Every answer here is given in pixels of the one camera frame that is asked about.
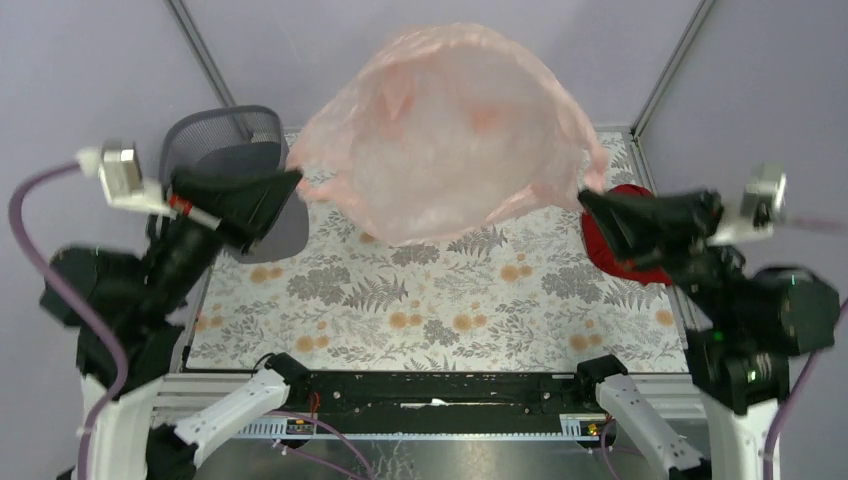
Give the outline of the grey mesh trash bin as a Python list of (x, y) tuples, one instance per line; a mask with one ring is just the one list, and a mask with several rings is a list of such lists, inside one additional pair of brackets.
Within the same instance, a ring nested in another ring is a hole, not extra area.
[[(206, 110), (176, 122), (166, 133), (157, 179), (168, 184), (177, 167), (226, 179), (269, 174), (285, 167), (289, 145), (280, 117), (261, 105)], [(241, 264), (280, 261), (301, 253), (309, 238), (308, 209), (294, 195), (268, 235), (250, 253), (228, 247)]]

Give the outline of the pink plastic trash bag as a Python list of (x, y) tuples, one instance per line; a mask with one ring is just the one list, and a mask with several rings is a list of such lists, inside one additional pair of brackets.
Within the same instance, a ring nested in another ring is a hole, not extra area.
[(477, 24), (410, 31), (378, 51), (300, 131), (286, 167), (307, 202), (334, 204), (393, 246), (602, 192), (608, 154), (532, 52)]

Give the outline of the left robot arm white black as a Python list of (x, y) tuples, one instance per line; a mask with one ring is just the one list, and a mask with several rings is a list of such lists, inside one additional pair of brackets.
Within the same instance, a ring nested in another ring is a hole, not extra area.
[(191, 479), (208, 456), (249, 423), (312, 399), (309, 370), (286, 353), (261, 359), (253, 376), (201, 412), (151, 427), (153, 403), (182, 328), (169, 322), (225, 248), (246, 253), (276, 223), (301, 181), (299, 171), (248, 177), (176, 170), (168, 186), (109, 195), (111, 206), (162, 218), (142, 257), (71, 246), (54, 271), (99, 316), (125, 355), (127, 375), (99, 412), (75, 479)]

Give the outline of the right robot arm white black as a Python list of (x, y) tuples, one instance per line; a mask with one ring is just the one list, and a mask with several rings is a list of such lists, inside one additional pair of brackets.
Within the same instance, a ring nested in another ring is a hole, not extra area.
[(684, 349), (710, 451), (683, 440), (612, 355), (577, 366), (577, 405), (603, 409), (661, 479), (776, 478), (779, 428), (797, 389), (789, 362), (832, 347), (846, 310), (806, 268), (744, 273), (737, 244), (771, 235), (783, 219), (782, 188), (750, 187), (736, 205), (710, 190), (652, 197), (585, 189), (578, 198), (618, 261), (663, 270), (710, 321), (686, 330)]

